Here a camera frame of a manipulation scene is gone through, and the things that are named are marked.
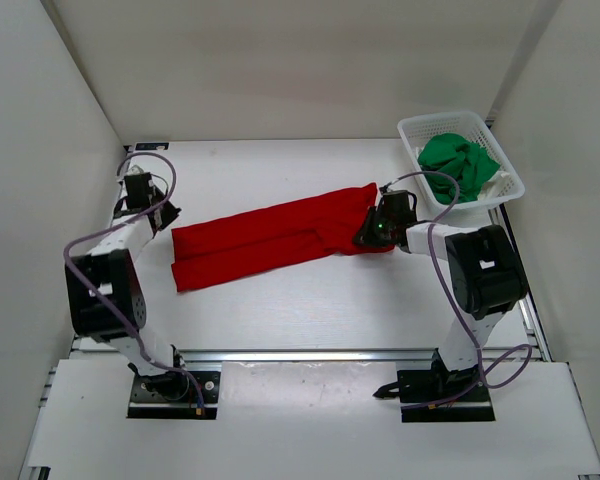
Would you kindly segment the red t shirt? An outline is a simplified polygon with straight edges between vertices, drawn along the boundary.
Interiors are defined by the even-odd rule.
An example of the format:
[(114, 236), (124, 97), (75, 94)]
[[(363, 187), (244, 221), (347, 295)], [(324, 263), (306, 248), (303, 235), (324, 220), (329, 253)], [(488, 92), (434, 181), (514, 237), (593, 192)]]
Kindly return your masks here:
[(378, 187), (370, 183), (172, 230), (179, 293), (339, 255), (393, 248), (353, 243)]

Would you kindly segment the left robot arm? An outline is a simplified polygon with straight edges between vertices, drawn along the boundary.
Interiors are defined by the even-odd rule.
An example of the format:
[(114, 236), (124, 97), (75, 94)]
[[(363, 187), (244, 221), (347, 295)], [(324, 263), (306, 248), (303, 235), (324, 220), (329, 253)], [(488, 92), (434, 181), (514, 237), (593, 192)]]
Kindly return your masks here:
[(148, 307), (134, 261), (180, 210), (165, 199), (148, 172), (127, 174), (122, 184), (111, 229), (65, 267), (71, 322), (77, 335), (117, 350), (136, 375), (156, 376), (157, 391), (178, 400), (188, 392), (190, 377), (179, 369), (176, 347), (147, 324)]

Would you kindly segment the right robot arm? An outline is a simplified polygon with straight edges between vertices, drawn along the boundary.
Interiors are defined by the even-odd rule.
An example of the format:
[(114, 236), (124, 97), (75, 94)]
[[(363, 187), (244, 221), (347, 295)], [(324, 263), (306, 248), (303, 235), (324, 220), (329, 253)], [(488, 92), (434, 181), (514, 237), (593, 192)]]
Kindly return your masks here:
[(369, 208), (353, 243), (361, 247), (397, 247), (432, 259), (443, 291), (456, 315), (436, 360), (443, 366), (429, 375), (429, 387), (450, 400), (466, 384), (464, 371), (477, 368), (478, 351), (495, 325), (528, 292), (528, 281), (513, 246), (499, 225), (478, 229), (420, 221), (416, 195), (381, 191)]

